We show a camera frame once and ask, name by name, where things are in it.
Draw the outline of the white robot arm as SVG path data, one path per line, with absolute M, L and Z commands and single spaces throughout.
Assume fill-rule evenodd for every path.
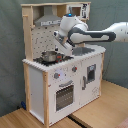
M 54 32 L 55 45 L 66 55 L 72 55 L 72 48 L 90 42 L 128 42 L 128 22 L 114 23 L 100 31 L 89 31 L 88 25 L 74 14 L 62 17 L 60 29 Z

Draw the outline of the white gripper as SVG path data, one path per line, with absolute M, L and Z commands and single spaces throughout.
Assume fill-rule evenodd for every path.
M 66 55 L 72 55 L 72 46 L 67 42 L 66 37 L 58 36 L 57 37 L 58 48 Z

